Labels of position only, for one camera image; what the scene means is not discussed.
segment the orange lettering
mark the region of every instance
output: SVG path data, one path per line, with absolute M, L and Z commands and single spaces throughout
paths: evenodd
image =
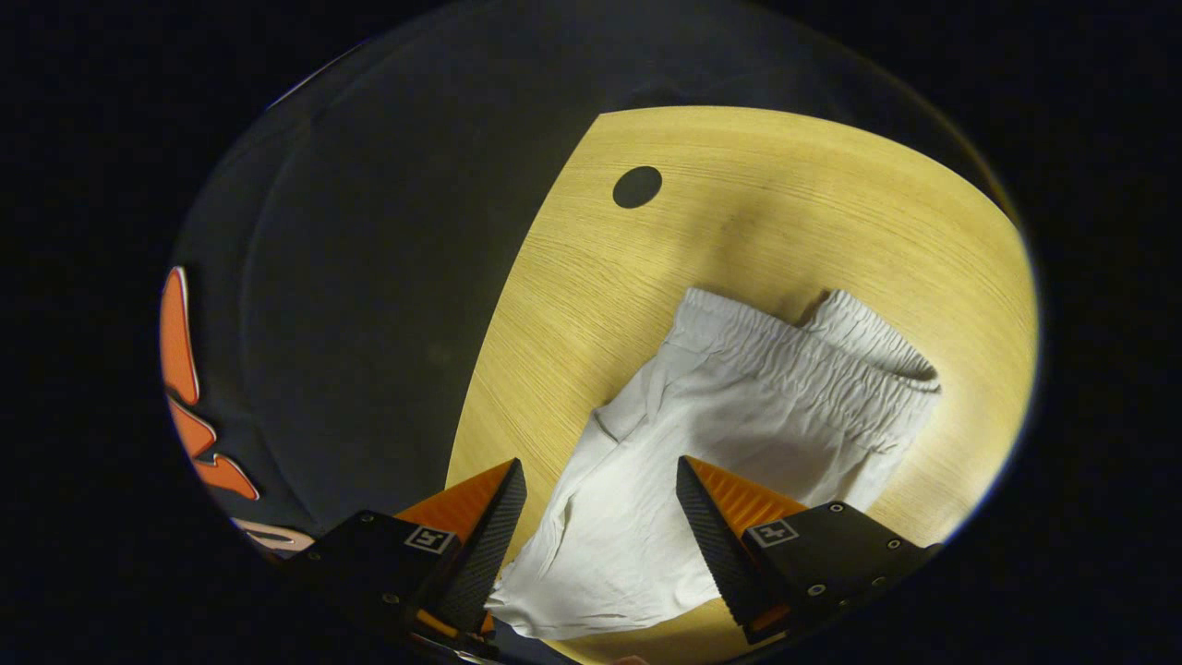
M 176 400 L 168 398 L 168 408 L 173 412 L 173 423 L 181 436 L 181 445 L 189 454 L 189 462 L 196 469 L 197 476 L 207 485 L 238 493 L 251 501 L 259 500 L 259 490 L 254 488 L 242 469 L 228 457 L 214 454 L 213 462 L 202 462 L 197 456 L 209 450 L 217 441 L 217 435 L 208 423 L 189 413 Z
M 176 391 L 187 405 L 197 404 L 201 389 L 197 384 L 197 366 L 193 360 L 193 341 L 189 338 L 189 286 L 183 267 L 174 267 L 164 281 L 164 293 L 160 305 L 160 365 L 164 385 Z M 236 493 L 251 501 L 259 500 L 259 490 L 246 477 L 242 469 L 230 458 L 214 454 L 213 462 L 202 462 L 197 456 L 209 450 L 217 441 L 217 433 L 208 423 L 168 397 L 173 412 L 173 424 L 181 436 L 181 445 L 189 454 L 189 462 L 197 476 L 207 485 Z

